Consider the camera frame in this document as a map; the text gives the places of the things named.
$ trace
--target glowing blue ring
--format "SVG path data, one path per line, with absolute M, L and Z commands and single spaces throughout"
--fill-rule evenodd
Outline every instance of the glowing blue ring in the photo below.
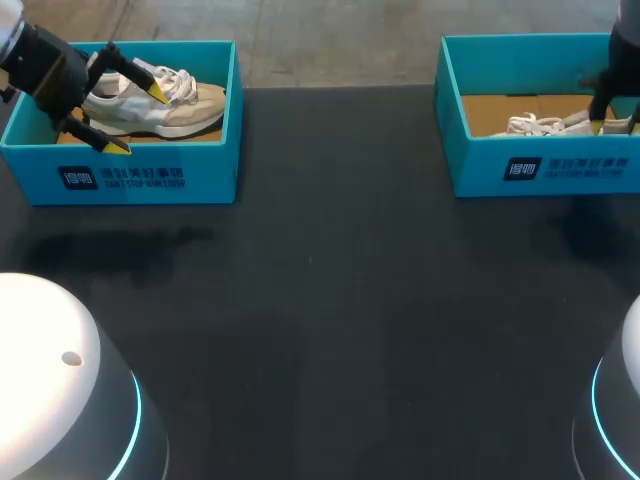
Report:
M 133 377 L 133 383 L 136 386 L 136 398 L 138 399 L 138 412 L 136 413 L 136 425 L 133 427 L 133 434 L 131 435 L 131 440 L 129 440 L 129 445 L 127 449 L 124 451 L 124 455 L 118 463 L 118 466 L 113 471 L 107 480 L 116 480 L 116 477 L 120 475 L 122 469 L 127 464 L 127 460 L 131 456 L 131 452 L 133 451 L 133 447 L 136 444 L 136 440 L 138 438 L 138 432 L 140 431 L 140 421 L 142 420 L 142 398 L 140 397 L 140 387 L 138 386 L 138 381 L 136 380 L 136 376 L 131 372 L 131 376 Z
M 600 424 L 600 418 L 598 417 L 598 411 L 596 409 L 596 378 L 598 376 L 598 370 L 600 370 L 601 363 L 602 363 L 602 359 L 600 360 L 600 363 L 598 363 L 598 367 L 596 368 L 596 373 L 593 374 L 593 382 L 591 383 L 591 407 L 593 408 L 593 417 L 596 419 L 596 425 L 598 426 L 598 431 L 600 432 L 600 436 L 602 437 L 604 444 L 607 446 L 607 448 L 611 452 L 611 455 L 613 455 L 613 458 L 615 458 L 618 461 L 618 463 L 624 469 L 625 472 L 631 475 L 631 478 L 633 478 L 634 480 L 640 480 L 640 477 L 638 477 L 635 473 L 633 473 L 633 470 L 629 468 L 629 465 L 627 465 L 624 462 L 624 460 L 622 460 L 620 455 L 618 455 L 618 452 L 615 451 L 615 449 L 613 448 L 613 445 L 611 445 L 611 442 L 609 442 L 607 435 L 604 433 L 604 429 L 602 428 L 602 425 Z

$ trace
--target robotic arm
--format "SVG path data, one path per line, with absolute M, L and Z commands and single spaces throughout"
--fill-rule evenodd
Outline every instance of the robotic arm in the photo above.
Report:
M 640 96 L 640 1 L 618 1 L 618 18 L 609 39 L 609 66 L 597 77 L 581 82 L 595 89 L 589 108 L 595 134 L 614 97 Z M 629 133 L 640 134 L 640 104 L 631 117 Z
M 130 154 L 126 143 L 77 120 L 71 112 L 83 104 L 107 69 L 166 104 L 153 75 L 123 57 L 113 43 L 90 58 L 44 28 L 29 25 L 23 10 L 20 0 L 0 0 L 0 69 L 9 75 L 9 86 L 0 90 L 2 100 L 7 103 L 16 89 L 22 90 L 49 116 L 56 131 L 69 132 L 99 152 Z

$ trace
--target blue shoe box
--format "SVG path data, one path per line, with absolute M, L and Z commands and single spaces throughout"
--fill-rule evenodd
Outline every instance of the blue shoe box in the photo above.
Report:
M 579 81 L 606 67 L 608 41 L 609 34 L 442 39 L 434 102 L 456 196 L 640 192 L 640 136 L 472 137 L 463 108 L 465 95 L 592 93 Z M 631 115 L 638 100 L 616 99 L 617 117 Z
M 80 43 L 88 53 L 103 43 Z M 220 141 L 131 145 L 131 155 L 56 144 L 57 133 L 22 94 L 0 149 L 32 205 L 232 203 L 240 156 L 243 92 L 234 42 L 119 42 L 130 59 L 185 69 L 227 89 Z

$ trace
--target white shoelace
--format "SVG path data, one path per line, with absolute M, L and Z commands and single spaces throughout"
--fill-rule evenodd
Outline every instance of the white shoelace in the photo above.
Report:
M 525 112 L 529 117 L 511 117 L 507 133 L 524 136 L 557 135 L 564 127 L 561 118 L 536 118 L 533 113 Z
M 169 103 L 188 102 L 197 95 L 196 79 L 186 70 L 175 71 L 169 67 L 157 66 L 154 76 L 158 79 L 160 88 L 165 92 Z

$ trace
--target white dome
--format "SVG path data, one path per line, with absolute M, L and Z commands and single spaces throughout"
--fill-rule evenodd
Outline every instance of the white dome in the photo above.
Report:
M 0 274 L 0 478 L 44 457 L 91 395 L 100 364 L 93 317 L 42 278 Z

